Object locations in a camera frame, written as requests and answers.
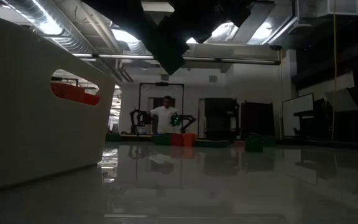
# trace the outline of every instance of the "white container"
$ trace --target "white container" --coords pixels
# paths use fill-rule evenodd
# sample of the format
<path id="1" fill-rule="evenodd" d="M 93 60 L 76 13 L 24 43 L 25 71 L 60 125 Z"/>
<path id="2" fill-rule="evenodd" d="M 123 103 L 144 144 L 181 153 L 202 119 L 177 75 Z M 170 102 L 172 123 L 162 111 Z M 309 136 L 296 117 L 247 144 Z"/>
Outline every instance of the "white container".
<path id="1" fill-rule="evenodd" d="M 63 69 L 99 86 L 96 106 L 58 98 Z M 0 188 L 101 160 L 114 80 L 23 27 L 0 19 Z"/>

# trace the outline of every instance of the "red box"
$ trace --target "red box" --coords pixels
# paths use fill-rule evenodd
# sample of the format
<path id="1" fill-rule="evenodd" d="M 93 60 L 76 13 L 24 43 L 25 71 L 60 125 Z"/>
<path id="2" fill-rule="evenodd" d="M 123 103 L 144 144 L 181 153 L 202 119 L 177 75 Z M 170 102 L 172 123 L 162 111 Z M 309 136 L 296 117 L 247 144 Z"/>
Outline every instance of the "red box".
<path id="1" fill-rule="evenodd" d="M 183 146 L 183 136 L 181 134 L 171 134 L 172 146 Z"/>
<path id="2" fill-rule="evenodd" d="M 183 135 L 183 145 L 188 147 L 193 147 L 194 142 L 197 139 L 197 135 L 190 133 L 190 134 L 182 134 Z"/>

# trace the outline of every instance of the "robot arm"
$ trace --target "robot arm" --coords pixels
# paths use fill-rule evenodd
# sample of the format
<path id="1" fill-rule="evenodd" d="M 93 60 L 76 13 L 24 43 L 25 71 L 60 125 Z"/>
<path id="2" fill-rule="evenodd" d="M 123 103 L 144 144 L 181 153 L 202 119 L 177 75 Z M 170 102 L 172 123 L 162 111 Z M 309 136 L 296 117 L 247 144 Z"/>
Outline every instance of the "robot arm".
<path id="1" fill-rule="evenodd" d="M 192 115 L 178 115 L 177 113 L 175 113 L 174 115 L 172 115 L 170 123 L 172 124 L 172 126 L 175 127 L 182 124 L 183 121 L 188 122 L 180 129 L 180 132 L 182 134 L 186 133 L 186 128 L 193 124 L 196 121 L 196 118 L 194 118 Z"/>

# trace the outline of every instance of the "ceiling light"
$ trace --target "ceiling light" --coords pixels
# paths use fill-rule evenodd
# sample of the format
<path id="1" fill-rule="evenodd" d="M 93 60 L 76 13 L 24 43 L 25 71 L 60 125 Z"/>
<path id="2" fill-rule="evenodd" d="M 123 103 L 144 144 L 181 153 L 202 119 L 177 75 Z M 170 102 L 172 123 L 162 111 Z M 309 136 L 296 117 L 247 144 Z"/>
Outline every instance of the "ceiling light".
<path id="1" fill-rule="evenodd" d="M 85 62 L 95 62 L 96 58 L 81 58 Z"/>
<path id="2" fill-rule="evenodd" d="M 133 35 L 130 35 L 128 32 L 126 32 L 124 30 L 112 29 L 111 31 L 114 34 L 115 38 L 119 41 L 124 41 L 127 43 L 139 42 L 139 40 L 136 39 L 136 37 L 134 37 Z"/>
<path id="3" fill-rule="evenodd" d="M 92 54 L 73 54 L 76 57 L 92 57 Z"/>
<path id="4" fill-rule="evenodd" d="M 190 38 L 186 41 L 186 44 L 197 44 L 197 41 L 194 38 Z"/>
<path id="5" fill-rule="evenodd" d="M 216 28 L 214 30 L 214 32 L 212 32 L 212 37 L 217 37 L 217 36 L 227 33 L 231 29 L 232 26 L 234 26 L 234 24 L 232 22 L 227 22 L 227 23 L 221 24 L 218 28 Z"/>
<path id="6" fill-rule="evenodd" d="M 272 25 L 268 22 L 264 22 L 254 33 L 252 38 L 264 39 L 270 36 L 272 33 Z"/>

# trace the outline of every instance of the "man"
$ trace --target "man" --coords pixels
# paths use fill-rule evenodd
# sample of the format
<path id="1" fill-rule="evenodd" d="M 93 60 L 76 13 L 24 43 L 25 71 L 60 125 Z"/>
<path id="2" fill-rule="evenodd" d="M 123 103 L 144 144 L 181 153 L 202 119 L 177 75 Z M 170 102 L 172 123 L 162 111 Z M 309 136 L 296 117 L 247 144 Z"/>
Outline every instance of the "man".
<path id="1" fill-rule="evenodd" d="M 151 115 L 158 116 L 157 132 L 159 134 L 177 133 L 176 128 L 170 124 L 172 115 L 178 112 L 178 110 L 172 106 L 172 97 L 164 96 L 163 104 L 163 106 L 159 106 L 150 111 Z"/>

